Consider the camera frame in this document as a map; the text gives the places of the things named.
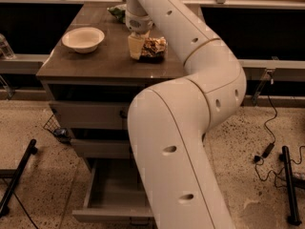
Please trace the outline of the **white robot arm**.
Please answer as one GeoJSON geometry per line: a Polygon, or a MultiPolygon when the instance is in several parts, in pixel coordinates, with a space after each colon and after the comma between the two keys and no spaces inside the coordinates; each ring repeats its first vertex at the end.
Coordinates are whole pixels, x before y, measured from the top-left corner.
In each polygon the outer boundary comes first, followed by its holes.
{"type": "Polygon", "coordinates": [[[235,229],[202,139],[235,113],[244,70],[225,42],[180,0],[127,0],[127,25],[152,20],[185,76],[152,85],[132,101],[132,152],[157,229],[235,229]]]}

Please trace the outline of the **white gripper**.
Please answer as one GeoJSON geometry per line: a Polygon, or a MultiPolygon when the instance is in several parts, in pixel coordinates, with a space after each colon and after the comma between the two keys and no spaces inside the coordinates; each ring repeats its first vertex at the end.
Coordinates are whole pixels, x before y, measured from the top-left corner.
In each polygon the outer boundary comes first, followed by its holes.
{"type": "Polygon", "coordinates": [[[148,31],[153,28],[153,21],[149,15],[137,16],[128,10],[125,12],[125,17],[126,26],[132,31],[128,36],[130,56],[132,59],[138,60],[141,56],[145,40],[150,35],[148,31]]]}

